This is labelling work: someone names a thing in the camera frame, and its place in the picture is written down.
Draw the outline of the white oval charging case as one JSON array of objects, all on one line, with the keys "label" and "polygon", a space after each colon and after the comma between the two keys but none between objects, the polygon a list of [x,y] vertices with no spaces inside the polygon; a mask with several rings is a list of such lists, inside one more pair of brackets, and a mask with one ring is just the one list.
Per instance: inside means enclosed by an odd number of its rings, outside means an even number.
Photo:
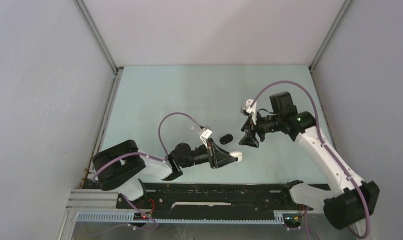
[{"label": "white oval charging case", "polygon": [[236,159],[237,162],[241,162],[243,160],[243,153],[241,151],[231,151],[229,155]]}]

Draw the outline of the black oval charging case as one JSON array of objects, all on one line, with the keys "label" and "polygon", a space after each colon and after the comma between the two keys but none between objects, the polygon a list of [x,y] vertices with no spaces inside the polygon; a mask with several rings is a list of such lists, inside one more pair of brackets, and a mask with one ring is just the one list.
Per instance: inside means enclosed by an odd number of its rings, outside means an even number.
[{"label": "black oval charging case", "polygon": [[233,135],[228,133],[219,138],[219,143],[222,145],[226,145],[226,144],[231,143],[233,140],[234,140]]}]

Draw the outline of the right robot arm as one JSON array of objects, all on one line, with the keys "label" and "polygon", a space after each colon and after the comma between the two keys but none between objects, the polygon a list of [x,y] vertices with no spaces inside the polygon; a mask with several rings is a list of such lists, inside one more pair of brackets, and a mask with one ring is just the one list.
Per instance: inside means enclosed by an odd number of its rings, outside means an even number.
[{"label": "right robot arm", "polygon": [[281,187],[280,202],[286,209],[304,205],[323,213],[328,222],[341,230],[364,219],[371,221],[380,189],[366,182],[342,159],[323,136],[316,118],[308,111],[298,112],[289,92],[269,97],[272,113],[262,116],[254,99],[246,100],[241,112],[247,116],[241,131],[241,146],[259,147],[268,133],[282,132],[302,147],[323,174],[329,190],[293,180]]}]

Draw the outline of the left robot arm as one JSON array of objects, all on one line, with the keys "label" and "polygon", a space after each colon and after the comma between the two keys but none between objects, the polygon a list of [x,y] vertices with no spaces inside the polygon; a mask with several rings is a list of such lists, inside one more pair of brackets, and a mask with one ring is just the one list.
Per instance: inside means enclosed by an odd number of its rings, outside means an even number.
[{"label": "left robot arm", "polygon": [[183,168],[209,162],[209,145],[191,148],[186,143],[178,144],[166,159],[139,151],[134,140],[97,153],[92,158],[94,183],[103,191],[115,191],[127,198],[135,208],[147,204],[148,195],[139,175],[149,175],[162,181],[172,181],[183,175]]}]

